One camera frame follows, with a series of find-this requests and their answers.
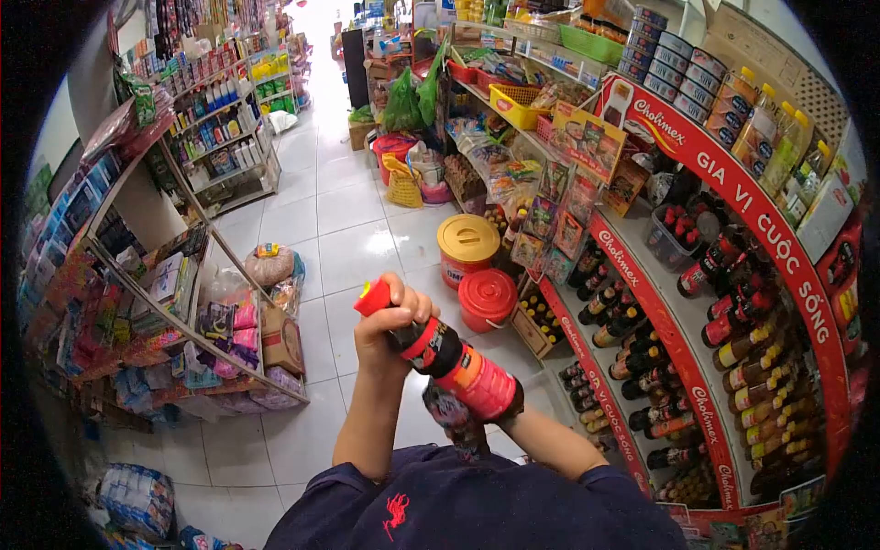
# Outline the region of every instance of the white tile floor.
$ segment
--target white tile floor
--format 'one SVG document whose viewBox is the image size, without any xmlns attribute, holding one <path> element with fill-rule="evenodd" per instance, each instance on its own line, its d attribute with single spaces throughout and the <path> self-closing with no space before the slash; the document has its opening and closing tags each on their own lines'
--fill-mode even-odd
<svg viewBox="0 0 880 550">
<path fill-rule="evenodd" d="M 439 304 L 444 321 L 505 369 L 523 378 L 538 370 L 512 328 L 475 336 L 462 323 L 458 297 L 437 266 L 437 226 L 455 209 L 411 210 L 385 200 L 385 186 L 370 169 L 367 153 L 354 153 L 348 144 L 347 88 L 335 64 L 324 67 L 322 74 L 315 63 L 311 111 L 276 138 L 283 168 L 278 195 L 234 210 L 218 224 L 239 257 L 272 241 L 291 246 L 304 260 L 300 330 L 312 403 L 193 422 L 154 436 L 123 430 L 105 437 L 108 459 L 172 477 L 180 527 L 192 524 L 246 547 L 262 547 L 305 484 L 330 466 L 354 390 L 352 329 L 359 316 L 352 304 L 364 280 L 397 272 Z M 219 246 L 211 256 L 221 268 L 231 264 Z M 407 378 L 395 447 L 448 443 L 422 404 L 426 382 L 415 373 Z M 489 443 L 504 456 L 522 454 L 500 431 L 490 434 Z"/>
</svg>

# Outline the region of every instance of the bucket lid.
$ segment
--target bucket lid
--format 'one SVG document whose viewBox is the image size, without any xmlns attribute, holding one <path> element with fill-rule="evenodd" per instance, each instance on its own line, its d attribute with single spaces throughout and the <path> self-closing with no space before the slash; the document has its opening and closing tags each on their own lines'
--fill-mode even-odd
<svg viewBox="0 0 880 550">
<path fill-rule="evenodd" d="M 446 218 L 437 228 L 437 244 L 450 258 L 470 263 L 491 258 L 501 237 L 486 218 L 458 214 Z"/>
<path fill-rule="evenodd" d="M 458 286 L 458 300 L 469 312 L 485 318 L 507 317 L 517 304 L 517 286 L 499 269 L 469 273 Z"/>
</svg>

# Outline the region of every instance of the fish sauce bottle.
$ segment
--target fish sauce bottle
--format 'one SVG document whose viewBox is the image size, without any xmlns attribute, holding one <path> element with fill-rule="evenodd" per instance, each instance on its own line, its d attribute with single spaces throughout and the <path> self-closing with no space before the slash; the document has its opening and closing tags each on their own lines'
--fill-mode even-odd
<svg viewBox="0 0 880 550">
<path fill-rule="evenodd" d="M 355 310 L 369 317 L 386 307 L 397 307 L 392 304 L 388 284 L 381 279 L 364 284 Z M 388 341 L 416 372 L 434 378 L 478 420 L 501 422 L 523 412 L 524 391 L 519 380 L 460 340 L 440 319 L 412 321 L 388 331 Z"/>
</svg>

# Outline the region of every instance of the green plastic bag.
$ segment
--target green plastic bag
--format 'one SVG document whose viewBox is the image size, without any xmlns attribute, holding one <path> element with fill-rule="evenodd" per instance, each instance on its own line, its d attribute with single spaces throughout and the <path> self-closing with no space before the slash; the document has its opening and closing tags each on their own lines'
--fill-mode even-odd
<svg viewBox="0 0 880 550">
<path fill-rule="evenodd" d="M 437 55 L 434 56 L 434 62 L 431 63 L 431 68 L 428 69 L 425 81 L 415 89 L 415 92 L 419 94 L 419 110 L 422 112 L 422 120 L 425 121 L 426 126 L 433 124 L 436 117 L 437 71 L 440 70 L 440 64 L 443 63 L 443 59 L 446 57 L 446 46 L 448 44 L 449 36 L 444 38 L 443 44 L 437 50 Z"/>
<path fill-rule="evenodd" d="M 396 132 L 417 130 L 424 125 L 419 111 L 419 98 L 413 88 L 413 75 L 409 67 L 406 67 L 388 92 L 388 104 L 385 106 L 382 128 L 386 132 Z"/>
</svg>

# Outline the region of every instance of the red label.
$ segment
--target red label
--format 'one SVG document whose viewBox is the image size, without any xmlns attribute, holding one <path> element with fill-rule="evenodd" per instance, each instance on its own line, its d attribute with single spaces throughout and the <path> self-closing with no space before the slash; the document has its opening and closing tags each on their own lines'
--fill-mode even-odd
<svg viewBox="0 0 880 550">
<path fill-rule="evenodd" d="M 627 461 L 629 474 L 633 476 L 633 479 L 638 483 L 639 489 L 645 494 L 645 496 L 653 498 L 651 495 L 651 489 L 648 486 L 648 472 L 645 470 L 642 461 L 639 459 L 638 450 L 635 449 L 635 441 L 633 441 L 633 437 L 629 433 L 627 423 L 624 420 L 623 415 L 620 414 L 620 409 L 618 408 L 617 403 L 614 402 L 614 397 L 611 395 L 611 391 L 605 387 L 605 379 L 599 372 L 598 365 L 596 365 L 596 362 L 593 360 L 592 354 L 587 349 L 586 342 L 583 341 L 583 337 L 578 332 L 575 321 L 568 313 L 568 308 L 562 303 L 562 300 L 556 293 L 556 288 L 547 277 L 541 278 L 539 287 L 544 298 L 547 300 L 547 305 L 550 306 L 550 309 L 553 310 L 553 313 L 559 318 L 560 326 L 562 326 L 562 330 L 565 331 L 565 335 L 571 343 L 571 348 L 575 351 L 575 355 L 581 364 L 583 372 L 587 375 L 587 378 L 590 379 L 590 384 L 593 386 L 596 400 L 602 407 L 605 417 L 608 419 L 608 424 L 612 428 L 614 438 L 617 439 L 617 444 L 620 447 L 620 452 L 623 453 L 623 458 Z"/>
<path fill-rule="evenodd" d="M 621 77 L 615 75 L 606 81 L 609 85 L 596 104 L 596 115 L 602 113 L 613 82 L 618 78 Z M 773 200 L 728 151 L 670 104 L 640 85 L 626 82 L 634 89 L 626 120 L 643 127 L 644 133 L 651 136 L 664 153 L 693 170 L 742 217 L 791 289 L 810 333 L 822 375 L 827 467 L 831 475 L 849 440 L 848 382 L 840 334 L 816 270 Z"/>
<path fill-rule="evenodd" d="M 694 416 L 700 424 L 703 436 L 709 445 L 712 464 L 715 466 L 715 478 L 718 479 L 718 491 L 721 494 L 722 507 L 725 510 L 739 508 L 739 487 L 734 474 L 733 459 L 730 456 L 730 445 L 724 428 L 721 425 L 715 403 L 709 395 L 708 384 L 703 377 L 691 349 L 685 343 L 684 336 L 675 320 L 669 314 L 666 303 L 657 295 L 648 278 L 635 262 L 635 259 L 622 242 L 611 231 L 602 216 L 590 219 L 590 233 L 612 259 L 623 280 L 629 283 L 629 289 L 648 314 L 651 324 L 660 336 L 660 341 L 669 352 L 675 364 L 681 382 L 693 405 Z"/>
<path fill-rule="evenodd" d="M 436 382 L 467 405 L 480 420 L 503 413 L 517 390 L 515 378 L 470 346 L 464 346 L 455 368 Z"/>
</svg>

